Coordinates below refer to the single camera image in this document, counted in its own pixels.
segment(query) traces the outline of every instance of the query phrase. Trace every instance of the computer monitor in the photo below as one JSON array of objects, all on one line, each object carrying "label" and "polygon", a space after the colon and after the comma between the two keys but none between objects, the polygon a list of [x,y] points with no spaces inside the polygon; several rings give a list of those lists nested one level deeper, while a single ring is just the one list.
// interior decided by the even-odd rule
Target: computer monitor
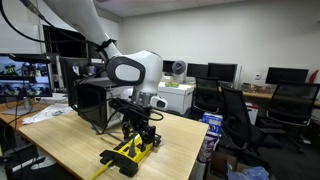
[{"label": "computer monitor", "polygon": [[172,65],[175,61],[167,61],[167,60],[163,60],[163,68],[162,68],[162,72],[165,73],[173,73],[172,71]]},{"label": "computer monitor", "polygon": [[60,57],[61,73],[63,79],[63,85],[67,88],[68,104],[71,106],[76,102],[76,91],[72,91],[76,80],[84,78],[88,75],[88,58],[70,58]]},{"label": "computer monitor", "polygon": [[[52,90],[48,65],[42,63],[16,62],[9,54],[0,54],[0,97],[51,97]],[[22,115],[38,110],[30,109],[29,100],[23,106],[9,109],[4,114]]]},{"label": "computer monitor", "polygon": [[208,63],[208,77],[216,77],[220,82],[233,83],[237,66],[237,64]]},{"label": "computer monitor", "polygon": [[308,69],[269,67],[266,84],[276,85],[280,80],[305,82],[308,72]]},{"label": "computer monitor", "polygon": [[187,76],[188,77],[207,77],[208,75],[208,65],[206,64],[192,64],[188,63]]}]

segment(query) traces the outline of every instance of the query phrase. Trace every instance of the white wall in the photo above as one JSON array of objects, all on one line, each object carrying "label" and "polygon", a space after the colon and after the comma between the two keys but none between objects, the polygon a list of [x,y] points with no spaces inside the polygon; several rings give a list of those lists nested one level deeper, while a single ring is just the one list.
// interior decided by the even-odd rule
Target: white wall
[{"label": "white wall", "polygon": [[[20,1],[3,0],[4,10],[11,23],[28,36],[39,39],[39,20]],[[14,32],[0,16],[0,53],[40,53],[40,44]]]},{"label": "white wall", "polygon": [[[39,18],[29,12],[27,8],[19,0],[3,0],[4,10],[11,23],[22,31],[24,34],[31,36],[35,39],[43,39],[40,29],[42,28]],[[69,25],[64,23],[58,16],[56,16],[42,0],[38,0],[40,11],[45,17],[52,22],[55,26],[73,30]],[[99,17],[99,20],[107,32],[107,34],[115,40],[118,40],[118,23]],[[28,40],[16,32],[14,32],[4,21],[0,15],[0,53],[43,53],[40,43]]]},{"label": "white wall", "polygon": [[320,1],[256,0],[124,18],[123,53],[152,50],[163,59],[242,65],[240,81],[269,66],[320,69]]}]

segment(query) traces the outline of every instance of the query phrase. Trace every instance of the blue box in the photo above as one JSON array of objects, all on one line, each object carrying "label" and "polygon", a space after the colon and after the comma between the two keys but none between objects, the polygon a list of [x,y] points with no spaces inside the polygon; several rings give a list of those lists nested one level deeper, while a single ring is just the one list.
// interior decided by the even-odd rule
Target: blue box
[{"label": "blue box", "polygon": [[215,136],[221,135],[222,121],[223,117],[221,115],[204,113],[202,116],[202,122],[209,125],[208,134]]}]

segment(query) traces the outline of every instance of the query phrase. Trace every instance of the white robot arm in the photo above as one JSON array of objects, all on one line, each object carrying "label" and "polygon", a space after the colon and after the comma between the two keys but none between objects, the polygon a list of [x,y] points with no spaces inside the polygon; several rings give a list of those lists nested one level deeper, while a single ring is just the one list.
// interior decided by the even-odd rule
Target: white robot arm
[{"label": "white robot arm", "polygon": [[99,23],[92,0],[44,0],[44,2],[89,41],[105,45],[101,46],[100,54],[105,60],[110,60],[106,68],[108,77],[118,85],[134,86],[133,103],[147,107],[151,102],[153,107],[159,108],[159,104],[160,108],[167,107],[167,102],[156,96],[163,66],[159,55],[145,50],[136,54],[122,55]]}]

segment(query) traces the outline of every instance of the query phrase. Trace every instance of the wooden table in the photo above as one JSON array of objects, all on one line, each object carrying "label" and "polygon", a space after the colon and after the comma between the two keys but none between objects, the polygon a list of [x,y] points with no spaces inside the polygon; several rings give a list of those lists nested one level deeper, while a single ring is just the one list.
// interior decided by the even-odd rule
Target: wooden table
[{"label": "wooden table", "polygon": [[[247,97],[254,97],[254,98],[263,98],[263,99],[271,99],[273,94],[269,93],[250,93],[243,91],[243,95]],[[315,107],[320,107],[320,101],[314,102]]]},{"label": "wooden table", "polygon": [[[162,121],[150,121],[162,136],[162,144],[139,163],[134,179],[188,179],[191,173],[208,125],[162,114]],[[119,144],[108,135],[96,135],[76,112],[22,126],[19,131],[80,179],[96,173],[102,167],[99,154]],[[119,127],[110,131],[123,136]],[[109,168],[98,179],[128,179],[118,171]]]},{"label": "wooden table", "polygon": [[[1,112],[6,111],[6,110],[8,110],[10,108],[14,108],[16,106],[16,104],[17,104],[16,102],[11,102],[11,103],[8,103],[7,105],[5,103],[4,104],[0,104],[0,119],[3,120],[6,124],[8,124],[10,121],[14,120],[15,117],[14,117],[14,115],[2,114]],[[41,111],[44,108],[48,107],[49,105],[48,104],[34,104],[34,106],[40,108],[40,111]],[[35,111],[35,112],[29,113],[27,115],[24,115],[24,116],[18,118],[17,119],[17,127],[16,128],[19,129],[21,126],[24,126],[22,124],[22,119],[27,118],[27,117],[31,117],[31,116],[37,114],[40,111]],[[12,128],[14,128],[15,127],[15,123],[14,122],[11,123],[10,126]]]}]

